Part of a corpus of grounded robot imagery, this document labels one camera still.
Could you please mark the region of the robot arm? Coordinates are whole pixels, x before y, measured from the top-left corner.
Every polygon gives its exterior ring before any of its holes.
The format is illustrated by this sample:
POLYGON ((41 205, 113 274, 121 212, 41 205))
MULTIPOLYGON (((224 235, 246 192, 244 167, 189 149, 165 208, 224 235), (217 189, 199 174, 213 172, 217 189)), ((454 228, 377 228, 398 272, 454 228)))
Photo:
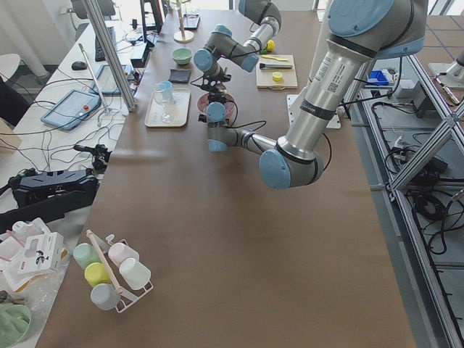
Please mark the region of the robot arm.
POLYGON ((203 72, 202 84, 199 85, 203 91, 215 93, 217 84, 231 79, 218 64, 221 58, 229 59, 248 73, 252 72, 259 61, 258 54, 281 28, 281 13, 271 1, 240 1, 239 12, 258 28, 244 43, 239 43, 226 26, 216 25, 204 47, 193 56, 194 64, 203 72))
MULTIPOLYGON (((225 121, 225 104, 212 101, 206 109, 208 146, 224 152, 241 146, 260 156, 264 182, 274 189, 305 186, 323 173, 315 146, 336 114, 363 64, 375 59, 419 52, 425 40, 426 1, 330 1, 320 30, 307 85, 298 95, 299 108, 287 133, 273 140, 225 121)), ((202 71, 202 88, 211 95, 228 80, 219 59, 252 71, 264 45, 281 29, 281 13, 271 1, 241 1, 239 11, 257 25, 244 43, 218 25, 194 55, 202 71)))

